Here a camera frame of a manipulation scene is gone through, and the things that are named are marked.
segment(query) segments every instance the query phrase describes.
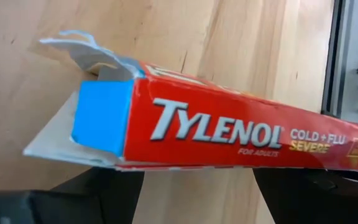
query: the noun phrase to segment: wood grain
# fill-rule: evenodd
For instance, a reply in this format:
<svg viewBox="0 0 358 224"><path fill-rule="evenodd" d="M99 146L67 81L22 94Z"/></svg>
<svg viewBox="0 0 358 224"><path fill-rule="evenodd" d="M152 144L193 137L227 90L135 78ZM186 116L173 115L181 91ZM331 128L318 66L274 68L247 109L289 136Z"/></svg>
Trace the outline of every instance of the wood grain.
<svg viewBox="0 0 358 224"><path fill-rule="evenodd" d="M319 111L332 0L0 0L0 189L86 166L21 156L84 74L41 37L92 33L120 54ZM250 169L147 173L134 223L273 223Z"/></svg>

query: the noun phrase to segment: wooden surface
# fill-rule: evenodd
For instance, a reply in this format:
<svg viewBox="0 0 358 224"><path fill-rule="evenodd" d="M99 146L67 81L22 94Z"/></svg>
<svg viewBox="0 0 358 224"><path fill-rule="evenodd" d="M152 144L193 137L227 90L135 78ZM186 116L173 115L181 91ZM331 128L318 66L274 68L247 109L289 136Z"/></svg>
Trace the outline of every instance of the wooden surface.
<svg viewBox="0 0 358 224"><path fill-rule="evenodd" d="M319 111L332 10L332 0L0 0L0 189L49 189L88 169L21 156L92 78L39 38L85 30L119 54ZM148 173L134 218L272 222L250 169Z"/></svg>

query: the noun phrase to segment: wooden table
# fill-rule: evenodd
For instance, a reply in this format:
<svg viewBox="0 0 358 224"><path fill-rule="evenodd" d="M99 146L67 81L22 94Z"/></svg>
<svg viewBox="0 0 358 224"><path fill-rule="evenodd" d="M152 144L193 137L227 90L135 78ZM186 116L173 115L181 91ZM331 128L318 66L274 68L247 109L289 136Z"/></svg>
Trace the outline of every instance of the wooden table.
<svg viewBox="0 0 358 224"><path fill-rule="evenodd" d="M0 189L50 189L89 169L21 156L93 78L41 37L85 30L119 54L317 112L332 13L333 0L0 0ZM268 214L250 169L150 172L134 223L272 223Z"/></svg>

